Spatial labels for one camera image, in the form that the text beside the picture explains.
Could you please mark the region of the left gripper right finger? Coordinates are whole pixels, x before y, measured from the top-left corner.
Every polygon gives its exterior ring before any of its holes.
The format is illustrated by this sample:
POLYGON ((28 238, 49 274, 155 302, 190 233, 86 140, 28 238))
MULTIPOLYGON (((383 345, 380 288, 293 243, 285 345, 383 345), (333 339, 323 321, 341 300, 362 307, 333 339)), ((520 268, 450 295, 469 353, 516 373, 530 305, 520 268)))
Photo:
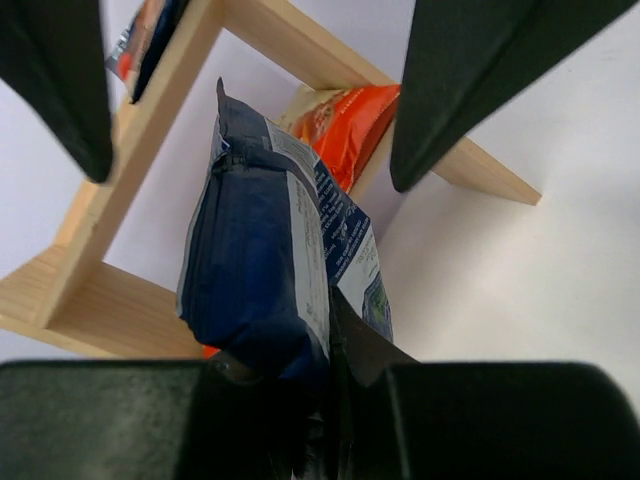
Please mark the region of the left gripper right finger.
POLYGON ((331 294, 341 479, 635 479, 639 422, 581 362, 421 363, 331 294))

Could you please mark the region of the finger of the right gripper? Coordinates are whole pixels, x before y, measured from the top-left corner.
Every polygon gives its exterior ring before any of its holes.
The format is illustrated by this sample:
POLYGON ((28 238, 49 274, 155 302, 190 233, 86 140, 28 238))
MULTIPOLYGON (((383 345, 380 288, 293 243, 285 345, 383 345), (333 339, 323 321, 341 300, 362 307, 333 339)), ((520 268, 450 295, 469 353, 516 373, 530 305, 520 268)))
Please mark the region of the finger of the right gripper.
POLYGON ((418 1, 391 150, 412 189, 464 135, 633 7, 620 1, 418 1))
POLYGON ((1 79, 94 183, 114 164, 98 1, 3 1, 1 79))

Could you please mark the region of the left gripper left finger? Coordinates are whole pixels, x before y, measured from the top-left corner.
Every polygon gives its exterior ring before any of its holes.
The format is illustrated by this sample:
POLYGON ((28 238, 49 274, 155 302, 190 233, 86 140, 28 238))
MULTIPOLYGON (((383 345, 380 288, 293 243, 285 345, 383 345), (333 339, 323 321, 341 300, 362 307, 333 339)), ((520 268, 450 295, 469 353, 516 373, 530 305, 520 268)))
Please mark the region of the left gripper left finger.
POLYGON ((209 360, 1 367, 5 479, 325 479, 325 422, 296 383, 209 360))

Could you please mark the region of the blue Burts bag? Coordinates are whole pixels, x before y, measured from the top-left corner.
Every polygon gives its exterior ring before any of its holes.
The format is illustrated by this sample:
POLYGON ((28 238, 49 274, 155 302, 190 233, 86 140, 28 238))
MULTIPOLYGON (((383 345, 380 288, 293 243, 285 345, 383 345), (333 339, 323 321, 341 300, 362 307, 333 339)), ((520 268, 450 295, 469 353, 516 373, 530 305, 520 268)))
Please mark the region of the blue Burts bag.
POLYGON ((106 68, 125 85, 137 103, 168 46, 188 0, 144 1, 106 57, 106 68))

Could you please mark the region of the cassava chips bag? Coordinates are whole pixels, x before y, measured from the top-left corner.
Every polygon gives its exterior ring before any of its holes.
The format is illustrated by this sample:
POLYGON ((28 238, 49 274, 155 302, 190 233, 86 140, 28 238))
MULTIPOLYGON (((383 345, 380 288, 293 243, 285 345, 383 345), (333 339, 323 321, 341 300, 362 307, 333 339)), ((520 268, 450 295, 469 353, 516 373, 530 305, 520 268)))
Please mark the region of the cassava chips bag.
POLYGON ((395 117, 400 86, 314 90, 302 85, 278 125, 311 145, 349 192, 395 117))

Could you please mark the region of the blue bag back side up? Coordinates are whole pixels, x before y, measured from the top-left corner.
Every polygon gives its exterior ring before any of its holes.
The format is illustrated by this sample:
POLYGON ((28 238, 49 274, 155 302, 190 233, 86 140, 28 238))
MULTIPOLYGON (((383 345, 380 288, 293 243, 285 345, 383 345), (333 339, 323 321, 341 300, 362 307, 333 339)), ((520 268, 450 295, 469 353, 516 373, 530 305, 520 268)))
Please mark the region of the blue bag back side up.
POLYGON ((218 88, 177 313, 254 371, 324 390, 330 291, 386 339, 391 309, 369 217, 307 144, 218 88))

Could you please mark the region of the wooden two-tier shelf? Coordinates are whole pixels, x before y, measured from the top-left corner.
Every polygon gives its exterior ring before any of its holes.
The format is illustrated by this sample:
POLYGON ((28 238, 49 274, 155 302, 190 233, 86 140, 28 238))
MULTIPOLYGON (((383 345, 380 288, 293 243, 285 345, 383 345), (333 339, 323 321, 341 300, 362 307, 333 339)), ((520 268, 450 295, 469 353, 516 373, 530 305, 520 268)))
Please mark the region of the wooden two-tier shelf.
POLYGON ((200 356, 173 292, 104 255, 222 31, 315 89, 388 82, 287 1, 192 2, 145 97, 120 106, 111 183, 84 182, 53 243, 2 280, 4 330, 90 357, 200 356))

